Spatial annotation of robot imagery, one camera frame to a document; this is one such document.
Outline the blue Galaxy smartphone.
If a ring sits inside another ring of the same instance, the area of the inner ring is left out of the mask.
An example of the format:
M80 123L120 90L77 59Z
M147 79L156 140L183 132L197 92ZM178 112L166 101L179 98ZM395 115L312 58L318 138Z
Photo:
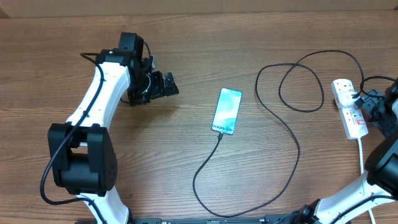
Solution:
M242 92L222 88L218 98L211 130L233 135L242 99Z

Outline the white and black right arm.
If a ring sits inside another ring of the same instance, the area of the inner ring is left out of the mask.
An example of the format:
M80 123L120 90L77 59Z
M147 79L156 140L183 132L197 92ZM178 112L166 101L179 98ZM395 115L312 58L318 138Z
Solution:
M374 90L361 96L347 79L331 83L333 96L348 139L367 135L374 125L385 139L360 160L361 175L328 198L291 212L279 223L348 223L358 215L397 200L397 80L384 94Z

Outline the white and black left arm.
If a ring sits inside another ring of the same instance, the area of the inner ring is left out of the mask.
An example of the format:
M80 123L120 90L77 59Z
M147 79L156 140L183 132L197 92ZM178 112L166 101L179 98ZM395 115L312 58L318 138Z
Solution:
M50 161L40 181L41 197L48 204L82 201L93 223L134 223L115 186L112 118L124 93L130 106L179 93L172 74L155 70L153 55L142 56L148 48L138 34L123 32L118 47L81 54L95 65L95 74L75 112L49 128Z

